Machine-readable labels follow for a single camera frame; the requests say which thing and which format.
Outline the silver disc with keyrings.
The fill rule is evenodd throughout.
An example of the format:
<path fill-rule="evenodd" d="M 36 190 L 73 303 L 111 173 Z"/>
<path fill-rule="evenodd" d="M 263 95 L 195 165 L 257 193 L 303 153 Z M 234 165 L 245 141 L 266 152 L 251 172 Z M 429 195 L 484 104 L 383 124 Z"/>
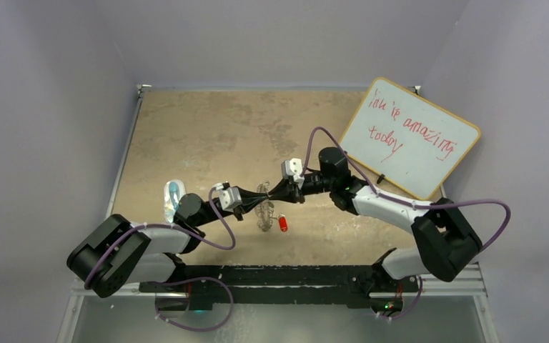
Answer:
<path fill-rule="evenodd" d="M 267 193 L 269 191 L 269 182 L 264 181 L 257 186 L 258 193 Z M 257 226 L 262 232 L 268 232 L 274 221 L 274 204 L 270 200 L 264 200 L 254 208 L 257 215 Z"/>

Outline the keys with red green tags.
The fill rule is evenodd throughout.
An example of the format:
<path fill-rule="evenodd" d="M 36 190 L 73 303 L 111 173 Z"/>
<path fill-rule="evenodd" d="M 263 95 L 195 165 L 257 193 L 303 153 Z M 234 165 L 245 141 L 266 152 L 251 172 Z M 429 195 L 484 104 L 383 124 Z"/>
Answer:
<path fill-rule="evenodd" d="M 288 227 L 285 215 L 282 215 L 282 214 L 279 215 L 277 220 L 278 220 L 278 224 L 280 226 L 280 230 L 282 232 L 287 232 L 289 227 Z"/>

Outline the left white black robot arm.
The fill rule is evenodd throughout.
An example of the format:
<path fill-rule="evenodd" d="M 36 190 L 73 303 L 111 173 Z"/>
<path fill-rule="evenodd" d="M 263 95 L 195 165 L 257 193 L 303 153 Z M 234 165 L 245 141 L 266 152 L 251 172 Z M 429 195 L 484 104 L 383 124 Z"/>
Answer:
<path fill-rule="evenodd" d="M 243 215 L 269 199 L 266 193 L 250 192 L 228 184 L 211 189 L 207 199 L 187 193 L 177 200 L 171 223 L 132 224 L 121 214 L 107 217 L 66 259 L 67 268 L 101 298 L 109 297 L 127 283 L 157 282 L 166 292 L 184 285 L 184 272 L 174 256 L 194 251 L 200 244 L 231 250 L 228 245 L 206 238 L 200 227 L 211 222 L 230 226 L 224 220 Z"/>

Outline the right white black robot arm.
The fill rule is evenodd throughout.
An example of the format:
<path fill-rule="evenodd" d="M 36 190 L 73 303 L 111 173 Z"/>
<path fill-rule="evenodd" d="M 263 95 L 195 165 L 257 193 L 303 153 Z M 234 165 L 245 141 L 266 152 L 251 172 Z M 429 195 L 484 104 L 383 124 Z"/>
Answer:
<path fill-rule="evenodd" d="M 451 282 L 478 255 L 483 243 L 454 203 L 446 198 L 430 203 L 371 189 L 367 181 L 352 175 L 348 160 L 335 147 L 319 153 L 319 169 L 303 174 L 300 159 L 282 163 L 282 180 L 268 192 L 271 200 L 302 203 L 309 195 L 327 193 L 344 212 L 379 219 L 410 233 L 411 249 L 391 248 L 374 264 L 372 280 L 389 291 L 405 277 L 431 274 Z"/>

